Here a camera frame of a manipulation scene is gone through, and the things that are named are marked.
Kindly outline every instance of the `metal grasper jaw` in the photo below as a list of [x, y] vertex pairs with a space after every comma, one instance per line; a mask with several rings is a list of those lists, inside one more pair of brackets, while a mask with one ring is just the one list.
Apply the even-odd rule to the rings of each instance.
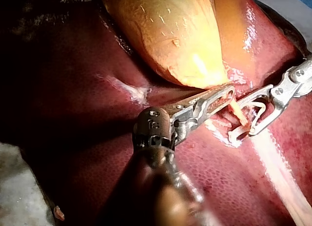
[[183, 142], [191, 131], [229, 105], [234, 96], [235, 87], [227, 83], [163, 106], [162, 109], [167, 111], [170, 117], [171, 133], [176, 134], [175, 145]]
[[[259, 134], [287, 109], [289, 101], [292, 98], [299, 98], [307, 95], [311, 90], [312, 56], [309, 56], [299, 66], [288, 69], [283, 74], [282, 80], [278, 85], [273, 86], [272, 84], [269, 84], [239, 100], [237, 103], [241, 109], [249, 105], [261, 107], [261, 110], [252, 121], [249, 135], [255, 136]], [[274, 110], [270, 115], [258, 123], [257, 121], [260, 119], [261, 114], [266, 110], [264, 103], [255, 102], [259, 98], [263, 98], [268, 103], [272, 103]]]

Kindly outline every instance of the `white tissue strand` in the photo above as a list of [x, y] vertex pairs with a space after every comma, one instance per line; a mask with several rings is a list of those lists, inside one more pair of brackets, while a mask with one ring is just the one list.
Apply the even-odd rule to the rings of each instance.
[[134, 87], [125, 84], [124, 82], [112, 76], [106, 76], [105, 80], [108, 81], [116, 89], [126, 90], [130, 94], [131, 101], [136, 102], [140, 105], [148, 105], [147, 94], [152, 91], [150, 88]]
[[269, 129], [251, 137], [266, 175], [271, 181], [284, 206], [297, 226], [308, 226], [312, 222], [312, 208], [292, 176], [289, 163], [281, 153]]

